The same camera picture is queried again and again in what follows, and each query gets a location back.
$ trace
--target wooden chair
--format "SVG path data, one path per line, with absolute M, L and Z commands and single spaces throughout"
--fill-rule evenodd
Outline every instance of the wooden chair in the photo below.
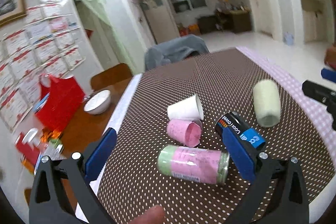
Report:
M 109 85 L 126 80 L 133 76 L 127 64 L 121 63 L 105 70 L 91 78 L 91 87 L 94 91 L 101 90 Z

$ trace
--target screw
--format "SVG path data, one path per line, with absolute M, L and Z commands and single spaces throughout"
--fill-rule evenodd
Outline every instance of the screw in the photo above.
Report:
M 298 163 L 298 159 L 296 157 L 291 157 L 291 162 L 294 163 L 294 164 L 297 164 Z
M 79 152 L 75 152 L 71 155 L 71 158 L 74 160 L 78 160 L 81 157 L 81 154 Z
M 260 152 L 260 153 L 259 153 L 259 158 L 265 160 L 265 159 L 268 158 L 268 155 L 267 155 L 267 153 L 265 153 L 265 152 Z
M 43 162 L 44 164 L 49 160 L 48 156 L 43 156 L 41 159 L 41 162 Z

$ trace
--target blue gripper pad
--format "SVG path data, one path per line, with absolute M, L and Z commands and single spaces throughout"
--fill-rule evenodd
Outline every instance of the blue gripper pad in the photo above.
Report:
M 85 161 L 84 170 L 84 180 L 87 183 L 98 178 L 116 144 L 117 133 L 113 128 L 109 128 L 99 141 L 90 143 L 87 146 L 84 152 L 84 154 L 89 154 Z
M 250 158 L 244 147 L 229 127 L 222 128 L 222 140 L 226 146 L 227 151 L 235 163 L 241 177 L 249 180 L 251 183 L 255 180 L 255 166 L 253 160 Z
M 321 70 L 321 76 L 323 79 L 336 83 L 336 71 L 334 70 L 324 68 Z

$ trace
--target white cylinder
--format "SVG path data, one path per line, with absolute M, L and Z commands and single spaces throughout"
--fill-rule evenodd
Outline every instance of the white cylinder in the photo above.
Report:
M 253 104 L 261 127 L 273 127 L 280 122 L 280 96 L 278 86 L 272 80 L 261 80 L 254 86 Z

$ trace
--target green curtain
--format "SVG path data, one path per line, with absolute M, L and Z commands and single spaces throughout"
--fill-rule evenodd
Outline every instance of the green curtain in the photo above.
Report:
M 90 9 L 103 23 L 108 25 L 112 31 L 115 45 L 111 43 L 111 46 L 115 52 L 120 63 L 126 63 L 131 71 L 136 74 L 136 66 L 133 63 L 132 59 L 130 58 L 130 54 L 128 53 L 127 49 L 125 48 L 124 44 L 120 42 L 118 36 L 116 35 L 115 31 L 113 30 L 113 26 L 106 14 L 104 8 L 104 1 L 105 0 L 80 0 L 88 9 Z

